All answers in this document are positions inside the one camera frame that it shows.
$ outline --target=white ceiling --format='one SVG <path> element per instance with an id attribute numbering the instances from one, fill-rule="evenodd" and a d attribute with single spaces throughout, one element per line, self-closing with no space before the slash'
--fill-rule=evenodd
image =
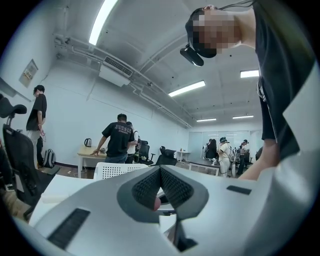
<path id="1" fill-rule="evenodd" d="M 204 80 L 205 87 L 174 97 L 195 120 L 231 119 L 233 116 L 246 114 L 260 116 L 257 78 L 240 79 L 240 71 L 258 69 L 253 49 L 239 46 L 224 50 L 215 58 L 204 59 L 203 67 L 190 64 L 180 55 L 180 48 L 187 44 L 185 23 L 192 11 L 208 4 L 222 7 L 234 2 L 236 1 L 118 0 L 104 24 L 97 47 L 140 71 L 166 93 Z M 55 33 L 71 38 L 75 47 L 82 47 L 88 53 L 99 55 L 94 49 L 75 40 L 89 42 L 91 29 L 102 3 L 103 0 L 58 1 Z M 58 47 L 58 51 L 65 55 L 63 47 Z M 74 58 L 74 61 L 83 61 L 79 56 Z"/>

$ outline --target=ceiling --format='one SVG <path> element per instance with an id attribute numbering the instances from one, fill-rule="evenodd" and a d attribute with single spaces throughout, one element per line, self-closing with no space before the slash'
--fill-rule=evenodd
<path id="1" fill-rule="evenodd" d="M 102 60 L 106 53 L 117 57 L 136 71 L 130 78 L 133 84 L 143 92 L 149 91 L 150 97 L 190 125 L 198 119 L 219 121 L 261 115 L 257 78 L 240 78 L 240 71 L 258 69 L 253 49 L 239 46 L 224 50 L 215 58 L 204 59 L 203 67 L 190 64 L 180 55 L 187 44 L 184 27 L 191 12 L 208 4 L 222 7 L 235 0 L 118 0 L 96 47 L 92 47 L 89 37 L 103 1 L 57 1 L 55 35 L 62 43 L 55 43 L 62 57 L 93 69 L 99 69 L 99 63 L 73 54 L 70 45 Z M 206 86 L 174 98 L 167 95 L 201 80 Z"/>

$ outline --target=air conditioner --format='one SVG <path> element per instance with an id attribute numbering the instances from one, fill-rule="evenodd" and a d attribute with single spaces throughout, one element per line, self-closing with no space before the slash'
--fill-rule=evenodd
<path id="1" fill-rule="evenodd" d="M 122 87 L 123 85 L 128 85 L 130 80 L 119 74 L 118 72 L 112 70 L 111 68 L 101 65 L 99 77 L 115 84 L 116 86 Z"/>
<path id="2" fill-rule="evenodd" d="M 118 72 L 119 74 L 125 76 L 126 78 L 131 77 L 131 75 L 133 74 L 132 70 L 130 70 L 128 67 L 126 67 L 124 64 L 122 64 L 118 60 L 115 60 L 115 59 L 113 59 L 113 58 L 111 58 L 109 56 L 106 56 L 104 58 L 103 64 L 106 67 L 108 67 L 108 68 Z"/>

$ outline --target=framed sign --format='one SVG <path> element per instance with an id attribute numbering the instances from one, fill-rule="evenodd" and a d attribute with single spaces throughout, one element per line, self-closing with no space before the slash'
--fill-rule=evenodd
<path id="1" fill-rule="evenodd" d="M 35 74 L 38 71 L 38 67 L 34 60 L 32 59 L 29 64 L 24 69 L 23 73 L 20 76 L 19 81 L 25 86 L 28 87 L 34 78 Z"/>

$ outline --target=black t-shirt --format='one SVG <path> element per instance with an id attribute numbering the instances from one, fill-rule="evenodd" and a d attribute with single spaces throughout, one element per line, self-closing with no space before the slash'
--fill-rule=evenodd
<path id="1" fill-rule="evenodd" d="M 135 140 L 132 128 L 123 122 L 110 123 L 102 135 L 106 138 L 110 136 L 106 155 L 111 158 L 125 155 L 128 150 L 128 142 Z"/>
<path id="2" fill-rule="evenodd" d="M 276 139 L 280 158 L 299 151 L 283 112 L 308 78 L 315 56 L 302 25 L 275 1 L 253 5 L 256 20 L 255 52 L 260 67 L 257 91 L 262 110 L 262 139 Z"/>
<path id="3" fill-rule="evenodd" d="M 30 116 L 28 118 L 28 121 L 26 122 L 26 130 L 27 131 L 39 130 L 39 128 L 38 128 L 38 111 L 42 112 L 42 119 L 46 118 L 47 99 L 44 94 L 39 94 L 39 96 L 36 97 L 36 99 L 35 99 Z"/>

